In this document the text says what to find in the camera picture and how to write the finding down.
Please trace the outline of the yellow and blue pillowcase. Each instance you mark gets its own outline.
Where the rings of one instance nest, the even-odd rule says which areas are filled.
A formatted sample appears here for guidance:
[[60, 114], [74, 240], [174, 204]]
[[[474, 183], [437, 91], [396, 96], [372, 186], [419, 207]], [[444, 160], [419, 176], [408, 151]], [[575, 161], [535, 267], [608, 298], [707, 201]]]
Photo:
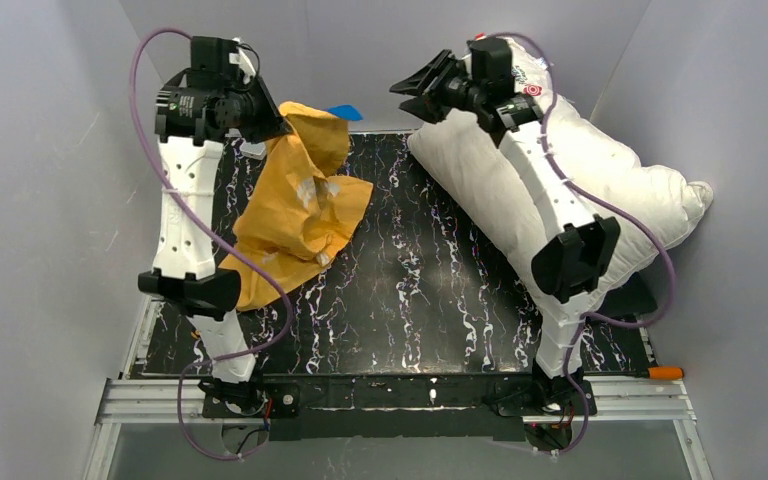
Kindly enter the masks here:
[[235, 249], [223, 269], [241, 276], [239, 311], [260, 309], [326, 271], [364, 218], [374, 186], [340, 174], [349, 154], [348, 123], [301, 103], [279, 111], [287, 135], [267, 141], [248, 203], [233, 226]]

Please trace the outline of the white pillow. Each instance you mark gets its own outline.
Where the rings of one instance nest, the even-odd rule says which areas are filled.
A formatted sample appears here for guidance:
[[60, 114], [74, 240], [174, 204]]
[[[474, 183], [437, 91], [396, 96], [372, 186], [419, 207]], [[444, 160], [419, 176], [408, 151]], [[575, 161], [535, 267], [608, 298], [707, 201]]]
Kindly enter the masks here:
[[[548, 139], [556, 163], [573, 183], [647, 226], [667, 249], [681, 244], [711, 206], [703, 181], [688, 181], [662, 165], [644, 166], [637, 154], [556, 99]], [[451, 111], [408, 139], [411, 154], [507, 258], [539, 309], [554, 303], [531, 272], [546, 243], [542, 221], [514, 167], [480, 129], [472, 113]]]

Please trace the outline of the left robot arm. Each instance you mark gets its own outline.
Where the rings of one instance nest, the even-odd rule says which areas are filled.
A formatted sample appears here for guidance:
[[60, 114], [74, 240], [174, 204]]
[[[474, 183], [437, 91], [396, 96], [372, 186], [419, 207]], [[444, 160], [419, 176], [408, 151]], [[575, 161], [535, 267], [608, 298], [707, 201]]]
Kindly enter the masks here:
[[239, 38], [192, 36], [190, 64], [155, 100], [157, 144], [146, 149], [162, 184], [158, 247], [141, 292], [178, 310], [199, 332], [216, 382], [250, 380], [251, 348], [236, 314], [241, 276], [218, 267], [212, 230], [214, 181], [229, 138], [262, 144], [290, 133], [259, 71], [256, 51]]

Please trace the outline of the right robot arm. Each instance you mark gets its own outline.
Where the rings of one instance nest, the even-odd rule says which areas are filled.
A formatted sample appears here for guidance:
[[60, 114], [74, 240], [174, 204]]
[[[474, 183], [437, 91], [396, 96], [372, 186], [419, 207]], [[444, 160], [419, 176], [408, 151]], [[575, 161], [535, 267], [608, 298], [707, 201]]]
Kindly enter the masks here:
[[590, 293], [606, 273], [620, 235], [569, 187], [548, 159], [549, 112], [533, 86], [518, 85], [514, 51], [500, 37], [468, 43], [469, 57], [440, 51], [408, 78], [390, 86], [404, 96], [400, 110], [439, 123], [453, 109], [470, 112], [517, 172], [542, 222], [544, 238], [530, 260], [531, 276], [548, 300], [536, 365], [556, 379], [581, 365], [578, 328], [590, 310]]

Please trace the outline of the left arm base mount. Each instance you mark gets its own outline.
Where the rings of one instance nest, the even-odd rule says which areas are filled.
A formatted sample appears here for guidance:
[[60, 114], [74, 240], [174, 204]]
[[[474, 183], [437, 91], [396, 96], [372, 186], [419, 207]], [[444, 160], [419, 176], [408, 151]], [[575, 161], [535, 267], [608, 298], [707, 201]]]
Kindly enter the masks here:
[[211, 419], [286, 419], [300, 411], [302, 384], [289, 377], [253, 376], [230, 383], [209, 377], [197, 387], [205, 394], [202, 416]]

